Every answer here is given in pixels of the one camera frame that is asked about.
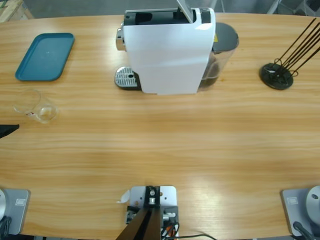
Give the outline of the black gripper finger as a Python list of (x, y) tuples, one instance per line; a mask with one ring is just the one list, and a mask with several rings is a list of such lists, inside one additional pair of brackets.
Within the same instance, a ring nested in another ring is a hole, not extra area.
[(0, 125), (0, 138), (4, 138), (4, 137), (10, 135), (11, 133), (13, 133), (14, 131), (16, 131), (19, 128), (20, 128), (19, 124), (1, 124)]

